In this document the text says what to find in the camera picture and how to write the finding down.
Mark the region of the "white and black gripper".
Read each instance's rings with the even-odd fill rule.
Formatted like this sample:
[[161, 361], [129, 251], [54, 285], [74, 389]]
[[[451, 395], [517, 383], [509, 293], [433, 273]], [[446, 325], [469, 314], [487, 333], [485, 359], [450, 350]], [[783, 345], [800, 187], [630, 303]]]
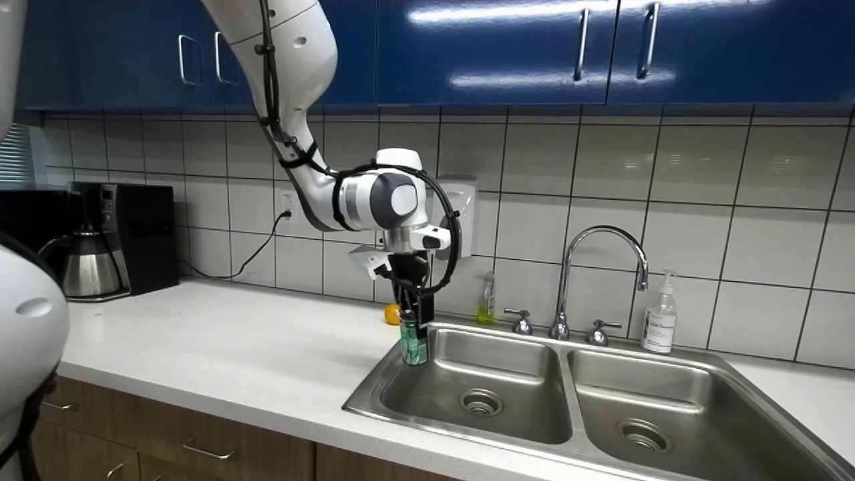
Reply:
[[356, 246], [351, 259], [371, 279], [388, 279], [400, 309], [400, 325], [431, 325], [437, 319], [433, 290], [427, 290], [427, 257], [451, 246], [451, 230], [438, 224], [390, 230], [386, 246]]

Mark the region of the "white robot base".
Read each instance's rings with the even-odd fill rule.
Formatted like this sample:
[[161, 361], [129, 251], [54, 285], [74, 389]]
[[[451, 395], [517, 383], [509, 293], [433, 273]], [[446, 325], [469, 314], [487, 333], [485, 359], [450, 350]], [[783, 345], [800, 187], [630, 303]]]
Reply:
[[[0, 0], [0, 134], [14, 126], [28, 0]], [[16, 243], [0, 246], [0, 481], [36, 481], [29, 433], [70, 334], [60, 285]]]

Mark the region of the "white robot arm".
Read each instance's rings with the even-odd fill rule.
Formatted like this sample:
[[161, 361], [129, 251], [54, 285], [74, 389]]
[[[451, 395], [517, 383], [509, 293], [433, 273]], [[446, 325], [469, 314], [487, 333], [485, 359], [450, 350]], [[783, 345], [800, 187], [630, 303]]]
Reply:
[[338, 39], [322, 0], [201, 0], [236, 55], [279, 164], [307, 222], [322, 232], [382, 230], [367, 246], [371, 279], [392, 285], [400, 314], [433, 319], [433, 297], [451, 282], [461, 222], [420, 152], [386, 147], [356, 170], [331, 170], [310, 114], [338, 76]]

